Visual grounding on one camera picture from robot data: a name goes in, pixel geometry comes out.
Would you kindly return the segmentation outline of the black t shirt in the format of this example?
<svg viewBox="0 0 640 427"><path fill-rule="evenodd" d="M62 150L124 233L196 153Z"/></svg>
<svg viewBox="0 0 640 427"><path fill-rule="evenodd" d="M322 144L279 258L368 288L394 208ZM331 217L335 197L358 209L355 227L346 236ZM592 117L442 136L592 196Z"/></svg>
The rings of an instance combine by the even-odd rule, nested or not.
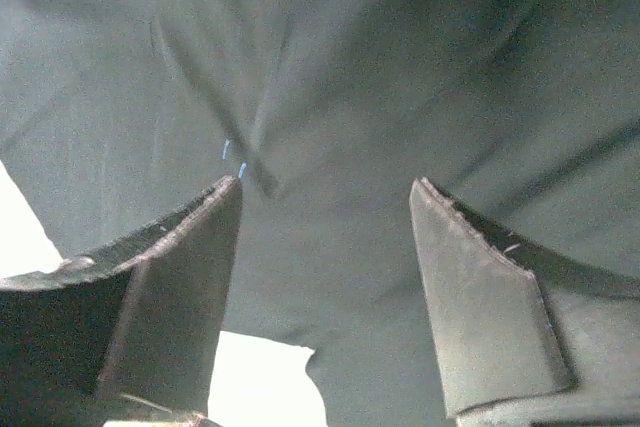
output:
<svg viewBox="0 0 640 427"><path fill-rule="evenodd" d="M1 159L64 261L237 178L220 332L331 426L459 426L412 186L639 282L639 0L1 0Z"/></svg>

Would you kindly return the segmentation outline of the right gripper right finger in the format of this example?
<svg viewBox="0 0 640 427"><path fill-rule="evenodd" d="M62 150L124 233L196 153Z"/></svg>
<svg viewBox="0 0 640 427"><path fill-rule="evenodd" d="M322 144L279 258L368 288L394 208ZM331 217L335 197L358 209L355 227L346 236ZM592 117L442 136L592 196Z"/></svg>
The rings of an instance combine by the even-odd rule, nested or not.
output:
<svg viewBox="0 0 640 427"><path fill-rule="evenodd" d="M524 240L510 258L425 179L409 202L449 419L638 424L637 279Z"/></svg>

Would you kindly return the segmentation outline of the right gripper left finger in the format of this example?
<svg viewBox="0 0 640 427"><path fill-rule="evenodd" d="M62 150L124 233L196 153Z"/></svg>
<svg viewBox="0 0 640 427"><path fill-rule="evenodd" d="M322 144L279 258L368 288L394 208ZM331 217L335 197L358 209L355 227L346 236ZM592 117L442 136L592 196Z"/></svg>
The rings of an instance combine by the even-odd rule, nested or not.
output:
<svg viewBox="0 0 640 427"><path fill-rule="evenodd" d="M49 273L1 282L5 426L206 426L242 213L220 179Z"/></svg>

